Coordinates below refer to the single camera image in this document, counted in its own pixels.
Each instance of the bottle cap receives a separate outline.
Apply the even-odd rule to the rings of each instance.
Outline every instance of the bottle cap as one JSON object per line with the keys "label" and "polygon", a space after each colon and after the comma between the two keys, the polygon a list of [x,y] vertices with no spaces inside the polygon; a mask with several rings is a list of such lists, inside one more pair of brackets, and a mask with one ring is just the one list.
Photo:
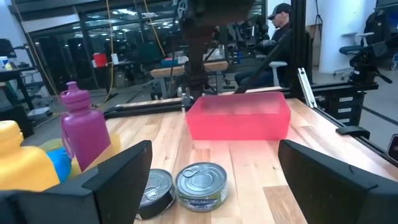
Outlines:
{"label": "bottle cap", "polygon": [[81,90],[76,82],[68,82],[68,90],[61,93],[61,100],[65,104],[77,103],[90,99],[90,94],[87,90]]}
{"label": "bottle cap", "polygon": [[0,141],[20,137],[23,140],[21,130],[15,121],[0,121]]}

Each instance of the pink water bottle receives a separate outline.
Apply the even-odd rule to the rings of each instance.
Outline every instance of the pink water bottle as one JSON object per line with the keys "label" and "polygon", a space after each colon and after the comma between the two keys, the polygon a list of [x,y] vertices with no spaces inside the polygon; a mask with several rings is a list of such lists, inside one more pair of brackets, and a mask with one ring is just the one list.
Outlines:
{"label": "pink water bottle", "polygon": [[101,111],[90,108],[90,94],[76,82],[68,82],[61,101],[68,112],[62,114],[62,142],[70,158],[76,156],[84,171],[109,145],[108,130]]}

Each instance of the black cap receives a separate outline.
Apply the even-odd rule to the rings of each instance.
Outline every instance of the black cap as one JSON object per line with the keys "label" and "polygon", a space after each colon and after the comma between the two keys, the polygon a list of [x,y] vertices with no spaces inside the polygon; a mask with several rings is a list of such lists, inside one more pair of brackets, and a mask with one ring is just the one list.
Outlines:
{"label": "black cap", "polygon": [[281,12],[286,12],[286,13],[292,12],[292,6],[290,6],[290,4],[287,4],[287,3],[281,3],[277,6],[275,6],[272,14],[270,16],[268,16],[267,19],[273,20],[274,17]]}

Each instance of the yellow cable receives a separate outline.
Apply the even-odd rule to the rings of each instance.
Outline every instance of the yellow cable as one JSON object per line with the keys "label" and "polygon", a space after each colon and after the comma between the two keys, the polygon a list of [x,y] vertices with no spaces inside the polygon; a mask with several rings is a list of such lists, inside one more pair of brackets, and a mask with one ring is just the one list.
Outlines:
{"label": "yellow cable", "polygon": [[[146,9],[147,13],[149,13],[148,6],[147,6],[147,1],[146,1],[146,0],[144,0],[144,5],[145,5],[145,9]],[[162,51],[163,57],[165,57],[166,54],[164,53],[163,47],[162,47],[162,45],[160,44],[159,38],[158,38],[157,33],[156,33],[156,29],[155,29],[155,27],[154,27],[154,23],[152,22],[152,19],[151,19],[150,16],[149,16],[149,22],[150,22],[150,24],[151,24],[151,26],[152,26],[152,30],[154,31],[154,34],[155,34],[155,37],[156,37],[156,40],[157,40],[157,44],[159,45],[159,47],[160,47],[160,49],[161,49],[161,51]]]}
{"label": "yellow cable", "polygon": [[41,62],[40,59],[39,59],[39,55],[38,55],[38,53],[37,53],[37,51],[36,51],[36,47],[35,47],[35,45],[34,45],[34,43],[33,43],[33,41],[32,41],[32,38],[30,37],[29,33],[27,33],[27,32],[25,31],[25,28],[24,28],[24,26],[22,25],[23,20],[22,20],[21,13],[19,12],[19,9],[18,9],[18,7],[17,7],[17,4],[15,3],[15,0],[11,0],[11,1],[12,1],[12,4],[14,5],[14,7],[15,7],[15,10],[17,11],[18,18],[19,18],[19,20],[20,20],[20,22],[21,22],[22,30],[26,33],[26,35],[27,35],[27,37],[28,37],[28,41],[30,42],[30,45],[31,45],[32,48],[33,48],[33,52],[35,53],[35,56],[36,56],[36,58],[37,58],[37,61],[39,62],[39,65],[40,65],[40,67],[41,67],[41,69],[42,69],[42,71],[43,71],[43,74],[44,74],[45,78],[47,79],[47,81],[49,82],[49,84],[50,84],[50,86],[51,86],[51,89],[52,89],[52,91],[54,92],[54,95],[57,97],[57,100],[58,100],[59,102],[61,102],[60,96],[57,94],[56,89],[55,89],[54,86],[52,85],[51,79],[50,79],[49,76],[47,75],[47,72],[45,72],[45,69],[44,69],[44,67],[43,67],[43,65],[42,65],[42,62]]}
{"label": "yellow cable", "polygon": [[[111,41],[111,57],[113,54],[113,38],[112,38],[112,22],[111,22],[111,11],[109,10],[109,0],[106,0],[106,10],[108,12],[108,24],[109,24],[109,35],[111,36],[109,39]],[[113,86],[113,62],[111,62],[111,86],[109,87],[108,94],[106,95],[106,98],[99,104],[95,105],[96,107],[99,107],[103,105],[109,98],[109,96],[112,93],[112,86]]]}

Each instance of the computer monitor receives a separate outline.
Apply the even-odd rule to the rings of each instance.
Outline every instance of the computer monitor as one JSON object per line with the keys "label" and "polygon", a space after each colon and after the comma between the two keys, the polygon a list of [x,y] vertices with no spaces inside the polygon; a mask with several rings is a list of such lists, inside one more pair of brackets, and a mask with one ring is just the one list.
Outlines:
{"label": "computer monitor", "polygon": [[0,57],[17,57],[9,39],[0,39]]}

